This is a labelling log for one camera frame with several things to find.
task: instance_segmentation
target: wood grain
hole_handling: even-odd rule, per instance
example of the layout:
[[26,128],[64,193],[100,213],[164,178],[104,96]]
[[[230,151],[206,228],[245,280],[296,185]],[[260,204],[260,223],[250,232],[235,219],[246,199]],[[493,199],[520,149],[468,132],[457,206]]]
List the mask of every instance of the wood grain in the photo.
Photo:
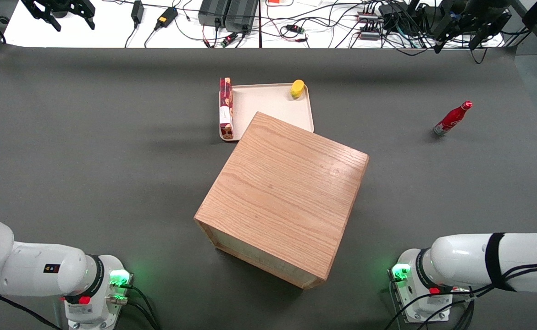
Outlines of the wood grain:
[[195,220],[325,281],[368,159],[256,113]]

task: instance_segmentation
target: gray table surface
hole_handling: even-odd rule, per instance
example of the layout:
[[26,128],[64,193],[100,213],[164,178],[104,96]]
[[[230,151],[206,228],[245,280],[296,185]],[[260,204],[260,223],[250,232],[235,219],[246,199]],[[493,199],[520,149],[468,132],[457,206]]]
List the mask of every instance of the gray table surface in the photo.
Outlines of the gray table surface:
[[[405,249],[537,231],[537,115],[513,55],[0,46],[0,221],[21,242],[116,255],[164,329],[381,329],[386,268]],[[216,251],[193,222],[235,146],[218,137],[220,77],[304,79],[315,133],[371,156],[323,286]],[[466,99],[462,123],[433,137]],[[16,300],[54,319],[52,299]],[[0,329],[44,328],[0,302]],[[127,307],[118,329],[147,325]],[[483,297],[471,329],[537,329],[537,294]]]

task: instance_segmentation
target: tray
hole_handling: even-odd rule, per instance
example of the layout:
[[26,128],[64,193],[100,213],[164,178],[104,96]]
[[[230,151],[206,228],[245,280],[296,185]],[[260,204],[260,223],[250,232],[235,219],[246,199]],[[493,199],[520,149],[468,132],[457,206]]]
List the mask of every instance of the tray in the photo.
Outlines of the tray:
[[291,96],[291,83],[246,84],[232,86],[233,138],[238,141],[247,129],[252,117],[260,111],[309,132],[314,131],[313,115],[307,86],[298,99]]

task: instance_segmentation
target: label sticker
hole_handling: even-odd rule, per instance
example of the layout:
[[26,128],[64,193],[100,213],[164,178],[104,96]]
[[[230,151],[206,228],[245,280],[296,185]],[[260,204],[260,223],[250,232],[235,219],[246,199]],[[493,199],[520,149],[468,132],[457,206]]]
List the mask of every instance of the label sticker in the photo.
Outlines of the label sticker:
[[93,306],[89,305],[80,305],[80,306],[71,306],[69,305],[69,313],[71,314],[91,314],[93,312]]
[[61,269],[61,265],[56,265],[56,264],[46,264],[46,265],[44,265],[44,272],[56,274],[59,269]]

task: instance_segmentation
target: yellow object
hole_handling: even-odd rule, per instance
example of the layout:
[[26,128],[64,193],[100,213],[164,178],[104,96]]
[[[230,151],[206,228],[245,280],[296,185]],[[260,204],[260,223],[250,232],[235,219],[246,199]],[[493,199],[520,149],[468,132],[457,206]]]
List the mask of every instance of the yellow object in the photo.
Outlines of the yellow object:
[[303,93],[304,88],[304,82],[300,79],[297,79],[295,82],[293,82],[293,86],[291,86],[291,96],[293,98],[298,98]]

